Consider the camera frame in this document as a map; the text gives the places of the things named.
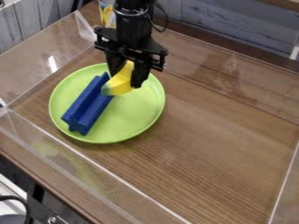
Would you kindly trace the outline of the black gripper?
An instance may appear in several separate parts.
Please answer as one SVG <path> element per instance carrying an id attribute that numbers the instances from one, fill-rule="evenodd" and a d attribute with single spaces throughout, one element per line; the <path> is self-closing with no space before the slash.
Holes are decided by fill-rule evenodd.
<path id="1" fill-rule="evenodd" d="M 139 37 L 128 32 L 124 38 L 117 35 L 117 29 L 96 27 L 97 35 L 95 47 L 107 55 L 109 75 L 115 76 L 121 70 L 127 60 L 133 61 L 131 87 L 140 88 L 148 78 L 151 69 L 164 70 L 167 49 L 151 36 Z"/>

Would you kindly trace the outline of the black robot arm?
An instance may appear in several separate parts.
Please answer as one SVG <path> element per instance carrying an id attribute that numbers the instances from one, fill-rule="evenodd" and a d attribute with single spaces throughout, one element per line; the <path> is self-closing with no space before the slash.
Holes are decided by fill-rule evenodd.
<path id="1" fill-rule="evenodd" d="M 155 7 L 164 8 L 156 0 L 116 0 L 112 10 L 116 14 L 116 27 L 95 29 L 95 47 L 105 53 L 107 66 L 112 77 L 117 76 L 127 62 L 133 63 L 128 85 L 140 88 L 152 69 L 164 70 L 167 49 L 153 40 L 152 29 Z"/>

